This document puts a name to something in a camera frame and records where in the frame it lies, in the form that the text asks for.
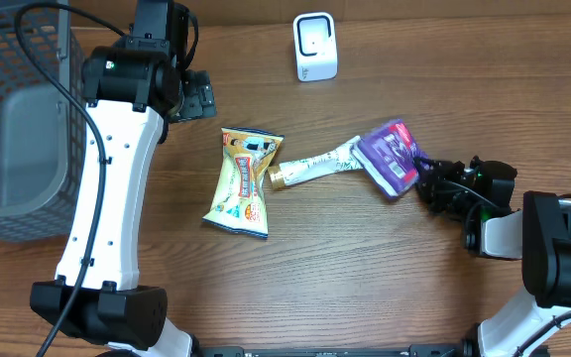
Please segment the purple red snack pack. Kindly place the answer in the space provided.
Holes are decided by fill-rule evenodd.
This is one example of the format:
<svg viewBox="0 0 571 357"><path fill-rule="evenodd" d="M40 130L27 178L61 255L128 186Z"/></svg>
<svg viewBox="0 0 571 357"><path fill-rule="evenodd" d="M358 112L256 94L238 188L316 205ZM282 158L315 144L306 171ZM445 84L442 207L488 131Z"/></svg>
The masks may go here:
<svg viewBox="0 0 571 357"><path fill-rule="evenodd" d="M351 154L389 199L402 196L418 181L413 159L427 158L401 119L361 137Z"/></svg>

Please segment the white tube gold cap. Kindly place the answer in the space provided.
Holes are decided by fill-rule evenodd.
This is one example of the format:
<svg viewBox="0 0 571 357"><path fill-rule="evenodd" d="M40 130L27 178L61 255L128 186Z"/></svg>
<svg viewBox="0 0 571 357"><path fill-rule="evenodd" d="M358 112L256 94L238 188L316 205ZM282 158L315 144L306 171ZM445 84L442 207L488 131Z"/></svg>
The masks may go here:
<svg viewBox="0 0 571 357"><path fill-rule="evenodd" d="M337 173L361 170L362 165L351 153L360 139L360 136L355 136L325 154L268 167L272 188L279 190Z"/></svg>

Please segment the yellow snack bag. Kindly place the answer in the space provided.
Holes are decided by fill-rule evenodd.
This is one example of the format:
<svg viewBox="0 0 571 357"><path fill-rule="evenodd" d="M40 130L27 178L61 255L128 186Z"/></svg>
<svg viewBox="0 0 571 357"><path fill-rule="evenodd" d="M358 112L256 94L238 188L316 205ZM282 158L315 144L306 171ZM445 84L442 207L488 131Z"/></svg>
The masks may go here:
<svg viewBox="0 0 571 357"><path fill-rule="evenodd" d="M237 234L269 236L264 177L283 139L253 128L222 129L223 161L204 222Z"/></svg>

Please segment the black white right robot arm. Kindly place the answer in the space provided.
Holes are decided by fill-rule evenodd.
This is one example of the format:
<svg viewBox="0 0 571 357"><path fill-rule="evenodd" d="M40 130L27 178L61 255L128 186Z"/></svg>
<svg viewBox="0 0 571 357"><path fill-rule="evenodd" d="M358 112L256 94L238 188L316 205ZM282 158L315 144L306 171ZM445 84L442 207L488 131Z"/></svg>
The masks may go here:
<svg viewBox="0 0 571 357"><path fill-rule="evenodd" d="M416 157L419 198L462 224L464 248L478 258L521 263L522 286L459 345L427 345L429 356L547 356L546 341L571 323L571 194L527 191L511 199L517 171L474 157L470 164Z"/></svg>

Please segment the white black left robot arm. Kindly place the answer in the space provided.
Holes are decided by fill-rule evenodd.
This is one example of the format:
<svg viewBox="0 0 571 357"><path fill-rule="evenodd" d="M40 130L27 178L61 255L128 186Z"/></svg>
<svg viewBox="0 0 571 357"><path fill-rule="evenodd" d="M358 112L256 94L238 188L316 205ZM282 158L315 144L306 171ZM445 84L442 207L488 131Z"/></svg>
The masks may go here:
<svg viewBox="0 0 571 357"><path fill-rule="evenodd" d="M140 284L138 233L154 151L173 123L211 117L205 72L190 69L196 17L173 1L141 1L128 31L82 67L71 105L86 124L73 224L55 276L36 282L32 310L110 356L197 356L198 340L173 325L165 290Z"/></svg>

